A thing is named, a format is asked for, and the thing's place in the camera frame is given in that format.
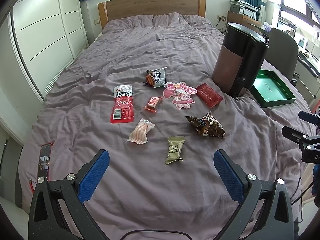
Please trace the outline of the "blue-gloved right hand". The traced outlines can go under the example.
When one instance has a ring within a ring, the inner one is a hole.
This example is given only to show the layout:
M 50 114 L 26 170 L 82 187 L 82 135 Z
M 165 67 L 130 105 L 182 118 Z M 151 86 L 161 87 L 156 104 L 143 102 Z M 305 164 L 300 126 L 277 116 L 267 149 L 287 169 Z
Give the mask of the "blue-gloved right hand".
M 316 164 L 313 168 L 313 186 L 311 189 L 311 193 L 315 197 L 314 202 L 317 207 L 320 206 L 319 186 L 320 186 L 320 165 Z

